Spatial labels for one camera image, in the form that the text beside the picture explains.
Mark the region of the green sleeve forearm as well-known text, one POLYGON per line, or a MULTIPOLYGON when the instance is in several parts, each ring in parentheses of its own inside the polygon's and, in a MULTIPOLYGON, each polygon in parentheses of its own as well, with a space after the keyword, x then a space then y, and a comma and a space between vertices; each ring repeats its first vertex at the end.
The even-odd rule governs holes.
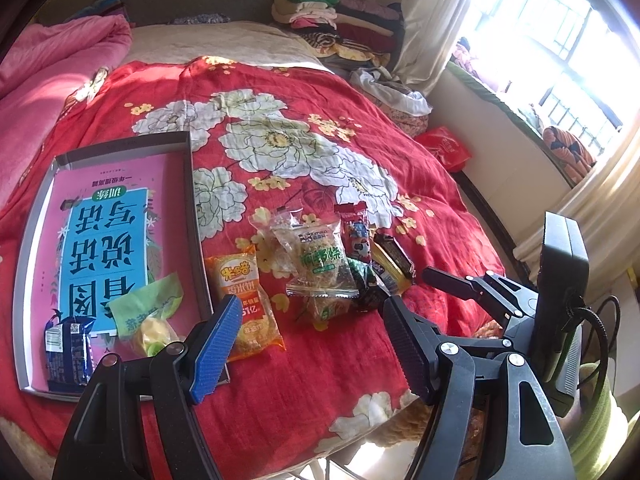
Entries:
POLYGON ((596 399, 588 424, 570 442, 576 478, 578 480, 599 479, 612 464, 627 438, 638 422, 639 413, 628 419, 612 395, 611 385, 606 380, 600 396, 593 394, 594 379, 584 393, 591 401, 596 399))

